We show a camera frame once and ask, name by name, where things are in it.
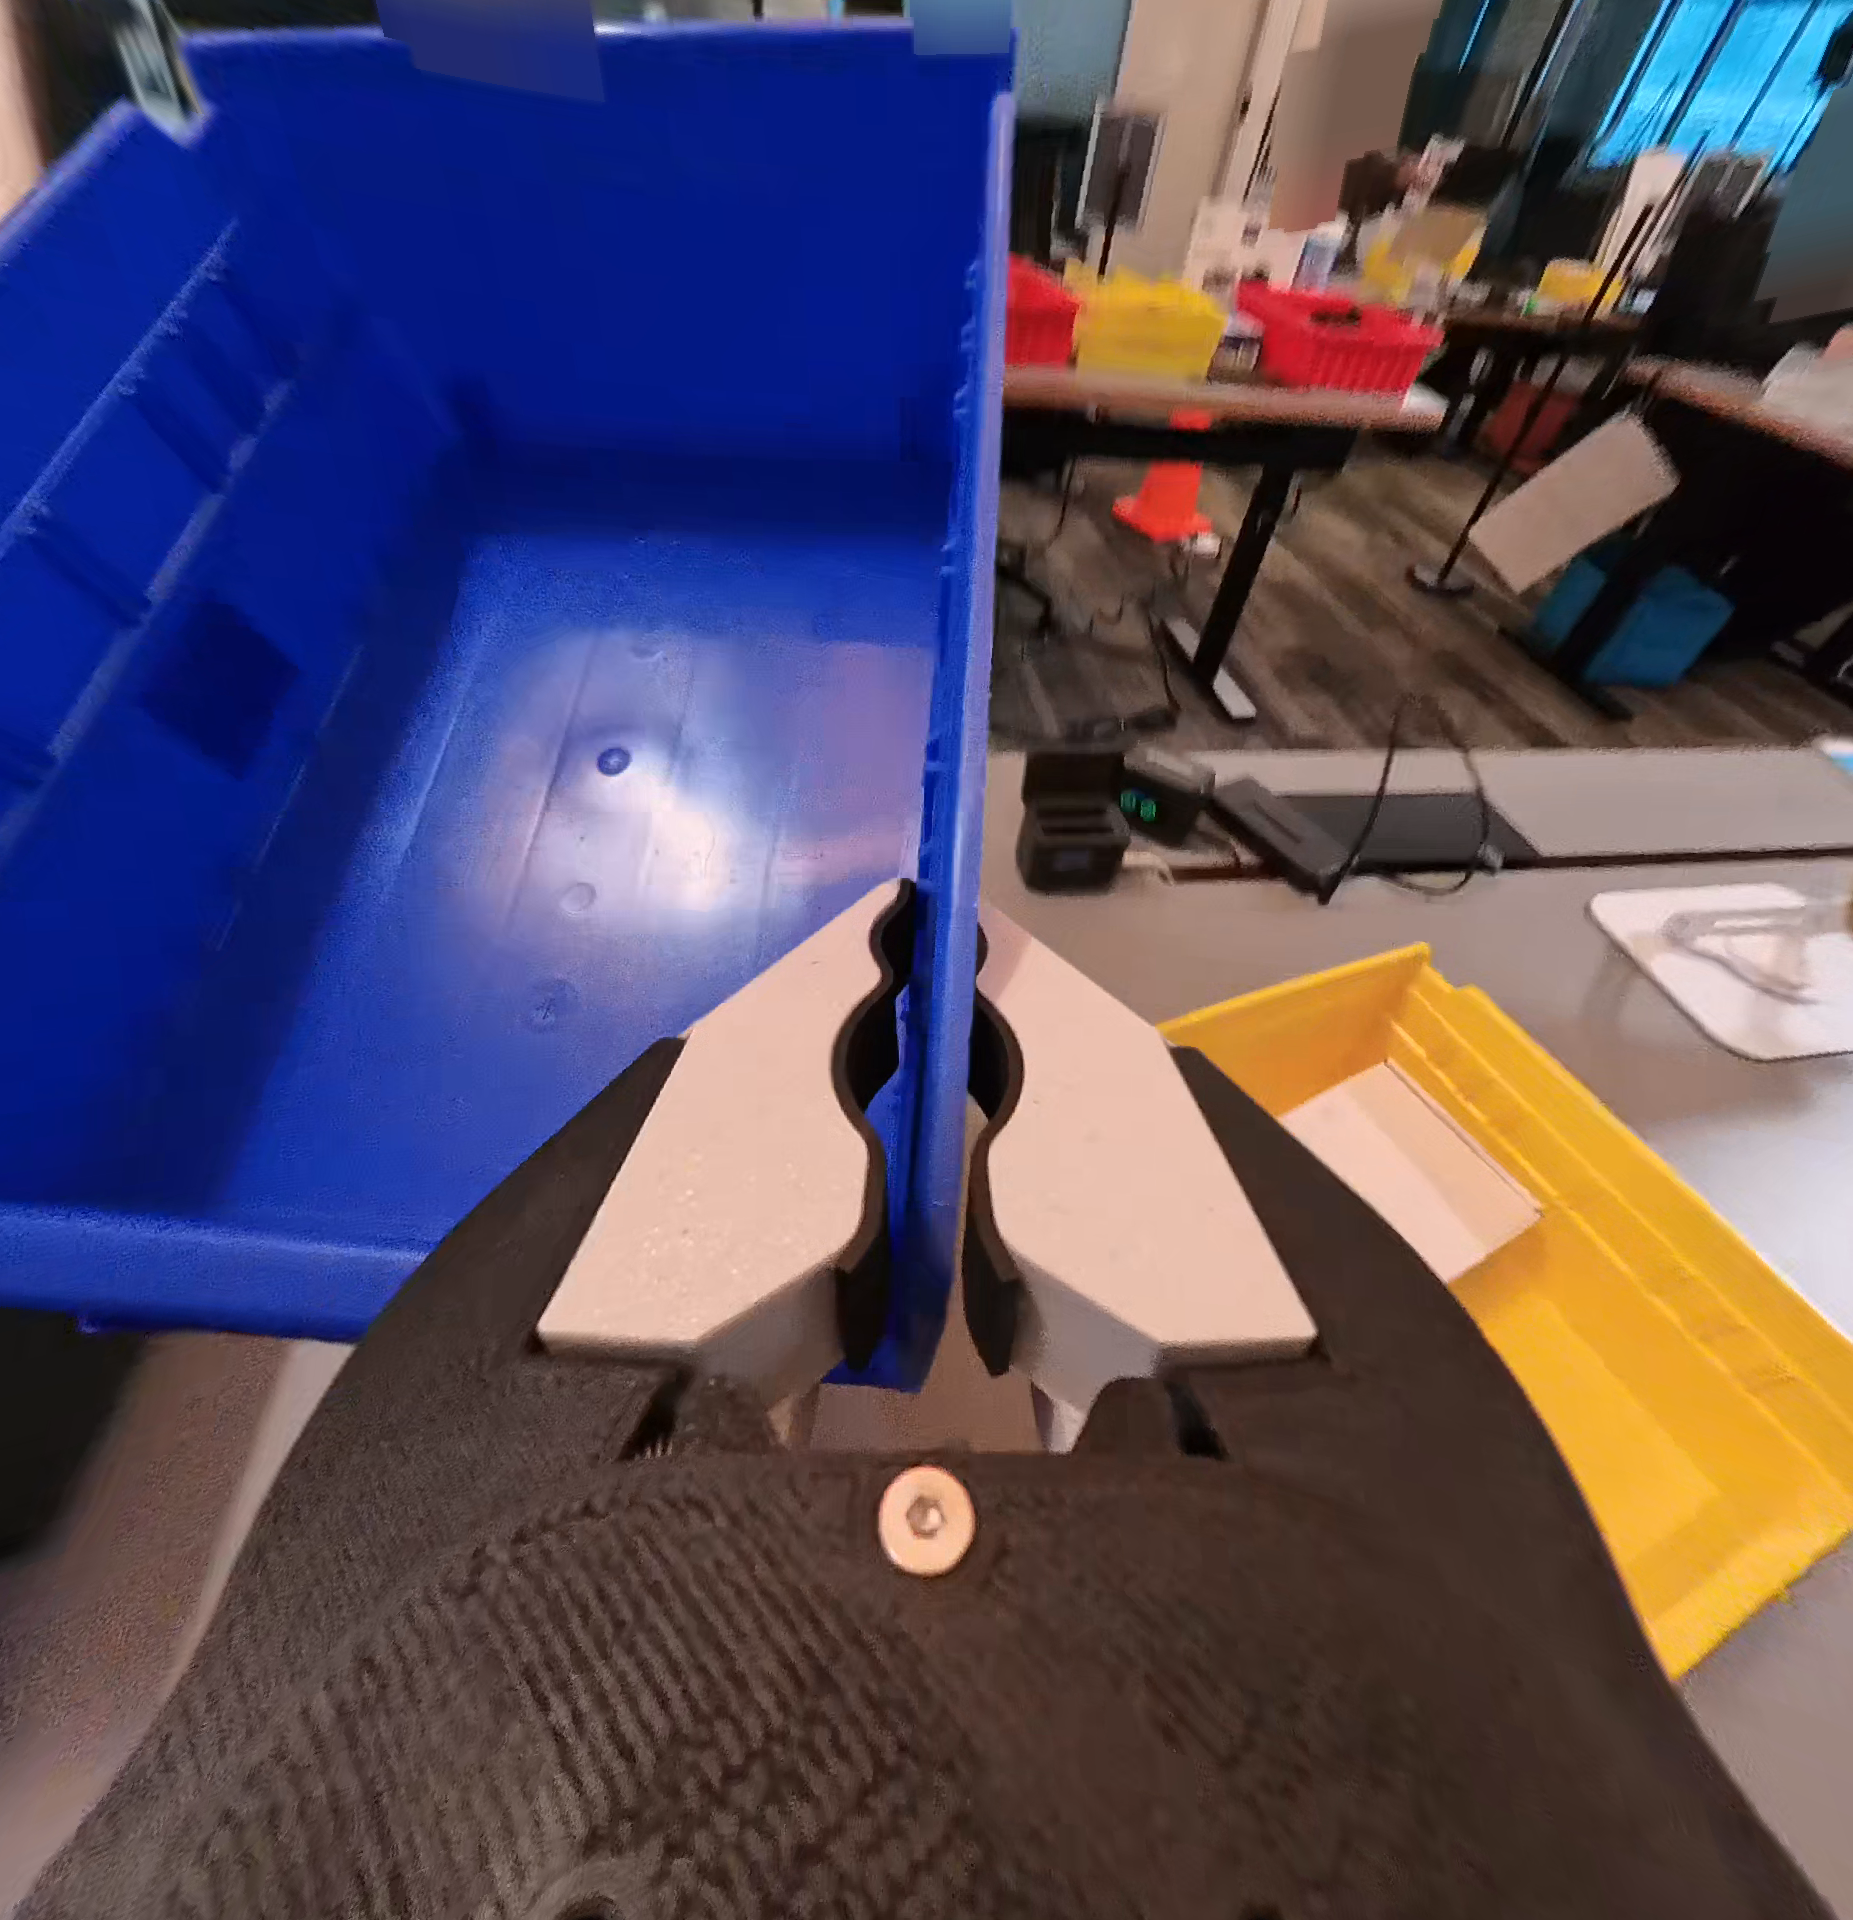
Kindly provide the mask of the black flat device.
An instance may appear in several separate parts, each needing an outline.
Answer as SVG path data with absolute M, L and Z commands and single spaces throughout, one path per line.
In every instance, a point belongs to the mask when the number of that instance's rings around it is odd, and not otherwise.
M 1286 794 L 1234 779 L 1207 815 L 1291 891 L 1321 906 L 1356 876 L 1439 893 L 1540 866 L 1534 843 L 1475 789 Z

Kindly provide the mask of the black floor stand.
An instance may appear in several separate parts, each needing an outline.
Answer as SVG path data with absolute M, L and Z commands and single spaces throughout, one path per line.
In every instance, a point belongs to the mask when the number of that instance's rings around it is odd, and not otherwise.
M 1644 249 L 1644 238 L 1659 216 L 1659 203 L 1647 203 L 1635 216 L 1620 253 L 1610 260 L 1603 277 L 1595 284 L 1595 294 L 1587 301 L 1585 314 L 1557 336 L 1554 346 L 1554 366 L 1538 392 L 1525 403 L 1518 419 L 1518 432 L 1501 449 L 1495 466 L 1483 486 L 1478 504 L 1469 511 L 1445 558 L 1439 566 L 1414 563 L 1407 568 L 1407 584 L 1427 599 L 1468 599 L 1475 591 L 1472 579 L 1460 579 L 1459 568 L 1468 552 L 1474 529 L 1495 504 L 1497 494 L 1511 480 L 1526 449 L 1526 442 L 1544 422 L 1547 409 L 1560 392 L 1567 368 L 1577 359 L 1600 348 L 1600 377 L 1612 381 L 1631 354 L 1631 341 L 1636 332 L 1636 320 L 1631 316 L 1631 287 L 1635 257 Z

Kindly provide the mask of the yellow plastic bin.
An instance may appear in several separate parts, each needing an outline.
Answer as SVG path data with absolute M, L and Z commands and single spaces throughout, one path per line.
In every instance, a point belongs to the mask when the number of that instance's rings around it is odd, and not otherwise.
M 1386 1069 L 1535 1208 L 1457 1281 L 1668 1677 L 1853 1536 L 1853 1339 L 1422 945 L 1161 1026 L 1276 1116 Z

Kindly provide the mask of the white board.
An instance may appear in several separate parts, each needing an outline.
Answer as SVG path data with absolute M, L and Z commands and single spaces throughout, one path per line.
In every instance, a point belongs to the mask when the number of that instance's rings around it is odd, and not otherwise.
M 1526 593 L 1574 558 L 1661 508 L 1678 475 L 1636 409 L 1602 422 L 1468 534 L 1468 556 L 1514 593 Z

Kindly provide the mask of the black charger dock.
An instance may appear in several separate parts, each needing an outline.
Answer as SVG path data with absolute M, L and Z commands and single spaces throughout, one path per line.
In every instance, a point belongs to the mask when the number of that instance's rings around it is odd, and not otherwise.
M 1115 747 L 1043 747 L 1024 757 L 1014 866 L 1040 896 L 1104 896 L 1125 868 L 1125 755 Z

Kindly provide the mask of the black battery charger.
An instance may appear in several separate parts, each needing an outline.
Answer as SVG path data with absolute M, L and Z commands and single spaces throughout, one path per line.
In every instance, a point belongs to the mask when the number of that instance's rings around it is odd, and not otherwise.
M 1215 792 L 1215 772 L 1195 757 L 1133 747 L 1124 759 L 1117 804 L 1132 835 L 1180 850 L 1202 828 Z

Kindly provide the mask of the dark-legged background table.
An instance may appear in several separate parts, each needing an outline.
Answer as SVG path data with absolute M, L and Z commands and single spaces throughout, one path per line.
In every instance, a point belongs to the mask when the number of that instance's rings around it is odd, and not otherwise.
M 1853 710 L 1853 432 L 1794 419 L 1749 374 L 1635 363 L 1678 484 L 1647 536 L 1725 597 L 1725 657 L 1775 656 Z

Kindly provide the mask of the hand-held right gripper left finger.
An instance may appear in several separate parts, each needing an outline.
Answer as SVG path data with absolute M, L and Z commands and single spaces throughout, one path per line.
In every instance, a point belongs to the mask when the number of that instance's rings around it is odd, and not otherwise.
M 721 1000 L 672 1064 L 537 1337 L 778 1403 L 862 1369 L 890 1319 L 890 1159 L 914 882 L 888 880 Z

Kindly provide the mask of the teal bag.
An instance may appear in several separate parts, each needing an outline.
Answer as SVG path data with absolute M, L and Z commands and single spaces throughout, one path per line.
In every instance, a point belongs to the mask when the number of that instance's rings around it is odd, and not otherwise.
M 1557 575 L 1534 612 L 1529 643 L 1540 657 L 1554 657 L 1580 619 L 1608 583 L 1624 552 L 1622 540 L 1603 540 L 1576 556 Z M 1640 590 L 1603 648 L 1589 669 L 1589 683 L 1642 690 L 1663 690 L 1686 675 L 1714 646 L 1732 615 L 1729 600 L 1681 566 L 1666 566 Z

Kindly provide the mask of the long wooden-edged table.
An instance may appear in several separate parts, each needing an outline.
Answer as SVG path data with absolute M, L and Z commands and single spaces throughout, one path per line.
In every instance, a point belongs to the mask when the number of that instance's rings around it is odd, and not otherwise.
M 1229 667 L 1229 653 L 1297 484 L 1344 472 L 1362 438 L 1426 440 L 1442 422 L 1445 403 L 1421 385 L 1402 395 L 1365 395 L 1260 379 L 1178 381 L 1011 366 L 1001 454 L 1003 475 L 1013 480 L 1081 461 L 1256 470 L 1204 624 L 1169 635 L 1204 704 L 1243 728 L 1256 723 L 1256 704 Z

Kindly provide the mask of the red basket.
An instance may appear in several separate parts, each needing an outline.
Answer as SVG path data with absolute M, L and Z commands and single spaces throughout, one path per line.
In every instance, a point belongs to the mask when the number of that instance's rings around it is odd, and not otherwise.
M 1236 314 L 1257 327 L 1256 370 L 1295 390 L 1403 397 L 1445 345 L 1440 324 L 1386 302 L 1243 281 Z
M 1081 299 L 1029 257 L 1006 260 L 1006 368 L 1067 368 L 1076 354 Z

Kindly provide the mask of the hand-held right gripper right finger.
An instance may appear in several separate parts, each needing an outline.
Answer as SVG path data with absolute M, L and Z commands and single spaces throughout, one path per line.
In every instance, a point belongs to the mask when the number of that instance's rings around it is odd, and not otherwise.
M 1105 1387 L 1317 1346 L 1162 1034 L 999 912 L 980 917 L 963 1302 L 1045 1447 Z

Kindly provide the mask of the deep blue bin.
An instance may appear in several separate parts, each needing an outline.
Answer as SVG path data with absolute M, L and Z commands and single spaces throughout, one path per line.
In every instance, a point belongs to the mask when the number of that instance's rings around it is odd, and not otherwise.
M 608 27 L 596 97 L 203 34 L 0 230 L 0 1304 L 357 1337 L 638 1056 L 914 879 L 954 1283 L 1011 53 Z

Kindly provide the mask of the orange cone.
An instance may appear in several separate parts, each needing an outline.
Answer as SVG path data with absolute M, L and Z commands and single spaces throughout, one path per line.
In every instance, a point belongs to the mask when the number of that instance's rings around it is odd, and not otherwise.
M 1145 540 L 1183 545 L 1214 531 L 1201 508 L 1202 463 L 1149 463 L 1133 492 L 1115 499 L 1111 516 Z

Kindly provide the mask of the yellow basket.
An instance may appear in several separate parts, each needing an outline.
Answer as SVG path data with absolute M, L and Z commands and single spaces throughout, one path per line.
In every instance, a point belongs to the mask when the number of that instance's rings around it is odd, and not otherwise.
M 1180 281 L 1117 272 L 1074 277 L 1074 368 L 1165 381 L 1207 381 L 1229 312 Z

